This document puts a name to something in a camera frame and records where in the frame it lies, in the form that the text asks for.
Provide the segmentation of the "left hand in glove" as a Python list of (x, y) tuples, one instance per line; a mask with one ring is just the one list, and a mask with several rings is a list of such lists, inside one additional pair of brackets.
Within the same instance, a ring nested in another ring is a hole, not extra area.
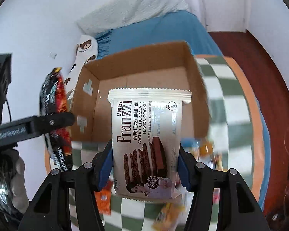
[(25, 164), (15, 149), (0, 153), (0, 211), (24, 214), (29, 206), (25, 188)]

